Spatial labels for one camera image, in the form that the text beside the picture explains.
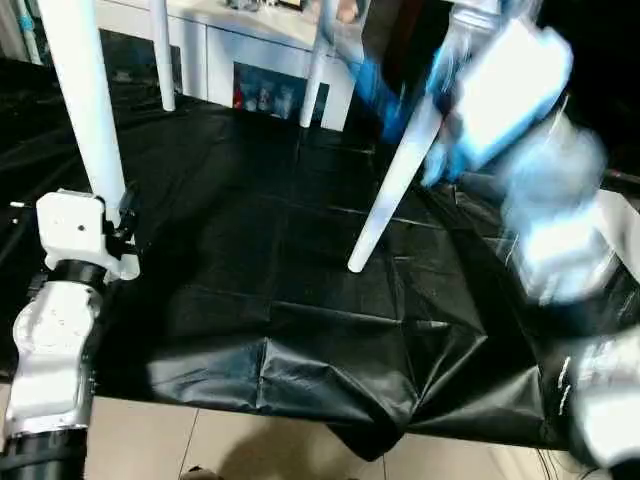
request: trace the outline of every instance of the black cable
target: black cable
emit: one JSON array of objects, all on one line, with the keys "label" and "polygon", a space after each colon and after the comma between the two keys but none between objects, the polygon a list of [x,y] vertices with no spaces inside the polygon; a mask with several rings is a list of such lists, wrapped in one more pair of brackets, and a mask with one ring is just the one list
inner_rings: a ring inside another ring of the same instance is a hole
[{"label": "black cable", "polygon": [[591,475],[592,473],[597,472],[598,469],[597,468],[592,468],[591,470],[587,470],[586,472],[584,472],[580,478],[578,480],[585,480],[585,478],[587,478],[589,475]]},{"label": "black cable", "polygon": [[553,476],[556,480],[559,480],[558,471],[556,470],[556,466],[553,464],[553,460],[551,459],[551,452],[549,450],[544,450],[547,452],[547,458],[549,459],[549,463],[551,464],[551,468],[553,469]]},{"label": "black cable", "polygon": [[540,453],[540,449],[536,448],[536,453],[538,454],[538,460],[540,461],[540,463],[542,464],[542,468],[544,469],[544,478],[546,478],[547,480],[551,480],[551,473],[549,472],[547,464],[544,461],[542,454]]}]

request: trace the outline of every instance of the tile floor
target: tile floor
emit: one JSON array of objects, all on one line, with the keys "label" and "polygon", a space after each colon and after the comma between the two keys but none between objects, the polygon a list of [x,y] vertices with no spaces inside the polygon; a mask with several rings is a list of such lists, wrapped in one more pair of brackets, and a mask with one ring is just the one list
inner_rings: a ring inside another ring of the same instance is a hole
[{"label": "tile floor", "polygon": [[[9,388],[0,385],[0,411]],[[89,480],[178,480],[199,465],[225,480],[578,480],[560,452],[406,435],[367,463],[325,426],[188,407],[97,398]],[[585,480],[602,480],[593,474]]]}]

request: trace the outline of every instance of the object on shelf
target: object on shelf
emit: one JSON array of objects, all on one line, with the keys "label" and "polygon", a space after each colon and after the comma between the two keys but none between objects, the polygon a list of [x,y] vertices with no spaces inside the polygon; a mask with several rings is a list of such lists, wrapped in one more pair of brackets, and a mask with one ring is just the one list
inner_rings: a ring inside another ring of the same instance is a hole
[{"label": "object on shelf", "polygon": [[[304,99],[306,79],[234,63],[233,108],[260,112],[284,120],[297,121]],[[322,120],[329,85],[320,84],[312,122]]]},{"label": "object on shelf", "polygon": [[274,114],[288,120],[293,108],[293,88],[286,85],[280,87],[280,92],[274,100]]},{"label": "object on shelf", "polygon": [[234,10],[257,12],[260,9],[259,0],[227,0],[227,6]]},{"label": "object on shelf", "polygon": [[260,85],[260,92],[258,94],[258,110],[262,113],[271,113],[273,108],[273,83],[264,81]]}]

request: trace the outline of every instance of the black plastic sheet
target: black plastic sheet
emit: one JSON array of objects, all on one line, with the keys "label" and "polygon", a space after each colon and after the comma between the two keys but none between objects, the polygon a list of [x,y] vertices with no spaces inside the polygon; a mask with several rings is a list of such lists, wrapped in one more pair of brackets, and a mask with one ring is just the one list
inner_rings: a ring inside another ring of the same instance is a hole
[{"label": "black plastic sheet", "polygon": [[[555,343],[635,321],[628,274],[571,312],[527,305],[494,254],[495,208],[442,187],[410,190],[354,275],[347,258],[388,152],[182,97],[167,114],[145,87],[111,94],[141,192],[143,273],[114,296],[99,394],[322,421],[365,458],[405,432],[564,445],[545,383]],[[53,72],[0,64],[0,99],[9,381],[11,327],[43,253],[33,212],[8,202],[87,180]]]}]

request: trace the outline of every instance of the white table leg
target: white table leg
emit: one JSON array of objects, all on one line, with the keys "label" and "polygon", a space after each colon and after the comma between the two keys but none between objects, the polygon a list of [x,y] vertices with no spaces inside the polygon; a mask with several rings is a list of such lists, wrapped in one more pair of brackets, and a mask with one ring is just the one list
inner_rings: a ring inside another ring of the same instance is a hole
[{"label": "white table leg", "polygon": [[307,76],[307,88],[304,92],[304,102],[300,112],[300,126],[303,128],[309,128],[311,125],[313,108],[316,105],[320,81],[322,80],[324,65],[327,62],[327,54],[329,53],[329,44],[325,34],[333,32],[331,25],[335,22],[337,13],[337,0],[322,0],[316,38],[313,42],[313,53],[311,54],[311,63],[309,65],[309,75]]},{"label": "white table leg", "polygon": [[125,192],[93,0],[39,0],[51,56],[93,193],[119,222]]},{"label": "white table leg", "polygon": [[169,17],[166,0],[150,0],[151,32],[153,34],[153,50],[156,54],[156,67],[160,81],[162,108],[167,112],[176,109],[173,91],[173,68],[171,66],[171,46],[169,45]]},{"label": "white table leg", "polygon": [[411,115],[376,201],[353,248],[348,263],[348,268],[352,272],[361,272],[367,263],[433,143],[440,123],[440,113],[433,106],[431,97],[423,97]]}]

